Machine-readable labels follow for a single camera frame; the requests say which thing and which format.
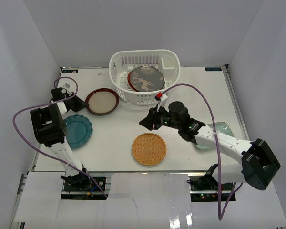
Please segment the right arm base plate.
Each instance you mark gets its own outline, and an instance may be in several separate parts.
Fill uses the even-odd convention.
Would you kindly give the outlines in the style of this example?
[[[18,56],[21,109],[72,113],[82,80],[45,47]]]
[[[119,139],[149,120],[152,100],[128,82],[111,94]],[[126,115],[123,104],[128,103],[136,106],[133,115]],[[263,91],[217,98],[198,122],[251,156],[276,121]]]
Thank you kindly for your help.
[[[191,191],[218,191],[218,182],[212,177],[190,176],[186,182]]]

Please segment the teal scalloped round plate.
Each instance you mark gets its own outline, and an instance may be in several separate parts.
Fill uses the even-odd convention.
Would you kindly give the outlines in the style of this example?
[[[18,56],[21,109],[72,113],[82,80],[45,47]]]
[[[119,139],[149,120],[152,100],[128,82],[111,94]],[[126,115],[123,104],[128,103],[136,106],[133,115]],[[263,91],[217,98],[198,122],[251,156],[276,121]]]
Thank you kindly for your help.
[[[84,146],[93,133],[92,123],[83,115],[71,115],[64,119],[66,139],[72,150]]]

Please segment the grey reindeer round plate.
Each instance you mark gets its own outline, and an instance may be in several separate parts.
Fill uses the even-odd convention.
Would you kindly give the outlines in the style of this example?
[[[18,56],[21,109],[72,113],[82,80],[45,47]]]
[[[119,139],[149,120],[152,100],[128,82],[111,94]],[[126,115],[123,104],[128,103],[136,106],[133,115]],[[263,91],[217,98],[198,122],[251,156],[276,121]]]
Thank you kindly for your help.
[[[153,92],[164,88],[164,75],[155,67],[140,66],[131,71],[130,83],[134,91]]]

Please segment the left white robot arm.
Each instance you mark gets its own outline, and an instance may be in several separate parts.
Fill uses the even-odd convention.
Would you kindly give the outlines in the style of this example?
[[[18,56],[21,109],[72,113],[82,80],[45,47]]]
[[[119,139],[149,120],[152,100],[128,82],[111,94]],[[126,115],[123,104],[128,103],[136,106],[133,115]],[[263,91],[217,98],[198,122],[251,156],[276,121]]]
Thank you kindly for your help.
[[[49,148],[65,169],[61,178],[71,187],[87,190],[91,178],[86,175],[87,169],[78,160],[67,142],[67,130],[62,115],[69,110],[79,112],[88,107],[74,92],[63,87],[51,90],[50,104],[30,111],[33,131],[36,140]]]

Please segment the brown rimmed beige round plate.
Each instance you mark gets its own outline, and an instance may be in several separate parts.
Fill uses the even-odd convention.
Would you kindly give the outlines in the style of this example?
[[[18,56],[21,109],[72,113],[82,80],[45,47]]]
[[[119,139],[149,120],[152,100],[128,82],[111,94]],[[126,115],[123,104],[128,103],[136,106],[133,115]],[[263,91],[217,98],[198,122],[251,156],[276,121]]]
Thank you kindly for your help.
[[[86,99],[86,109],[93,115],[107,115],[113,112],[119,104],[118,94],[109,88],[99,88],[90,92]]]

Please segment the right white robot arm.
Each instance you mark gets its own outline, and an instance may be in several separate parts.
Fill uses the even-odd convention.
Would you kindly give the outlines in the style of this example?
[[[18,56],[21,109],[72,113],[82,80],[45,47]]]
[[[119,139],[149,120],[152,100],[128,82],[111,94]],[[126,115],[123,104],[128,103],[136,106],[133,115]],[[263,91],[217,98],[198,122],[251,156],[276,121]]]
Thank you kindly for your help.
[[[219,150],[237,162],[210,166],[205,175],[194,182],[201,189],[217,190],[225,183],[248,183],[257,190],[265,190],[281,167],[266,141],[258,138],[253,142],[215,133],[205,123],[191,118],[179,101],[170,103],[168,109],[150,108],[139,124],[150,131],[162,126],[176,129],[183,140]]]

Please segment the red and teal round plate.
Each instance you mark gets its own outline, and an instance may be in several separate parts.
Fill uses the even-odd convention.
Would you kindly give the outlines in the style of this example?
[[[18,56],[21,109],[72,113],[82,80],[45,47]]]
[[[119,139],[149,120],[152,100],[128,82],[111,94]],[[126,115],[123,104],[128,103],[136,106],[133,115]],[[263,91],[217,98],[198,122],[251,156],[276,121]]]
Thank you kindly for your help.
[[[127,83],[128,83],[128,86],[133,90],[133,87],[130,83],[130,75],[131,75],[131,72],[128,72],[128,75],[127,75]]]

